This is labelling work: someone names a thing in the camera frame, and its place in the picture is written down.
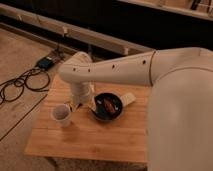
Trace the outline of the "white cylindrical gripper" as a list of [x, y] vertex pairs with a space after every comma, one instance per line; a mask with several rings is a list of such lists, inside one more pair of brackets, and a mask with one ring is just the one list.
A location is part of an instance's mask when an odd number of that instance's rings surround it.
[[91, 82], [74, 83], [70, 85], [71, 106], [77, 108], [79, 104], [87, 105], [89, 108], [95, 107], [94, 84]]

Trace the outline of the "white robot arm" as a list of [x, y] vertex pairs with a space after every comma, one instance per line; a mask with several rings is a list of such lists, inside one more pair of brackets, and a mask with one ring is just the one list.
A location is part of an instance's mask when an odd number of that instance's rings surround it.
[[148, 171], [213, 171], [212, 50], [155, 50], [97, 63], [77, 52], [59, 75], [75, 96], [90, 82], [150, 86]]

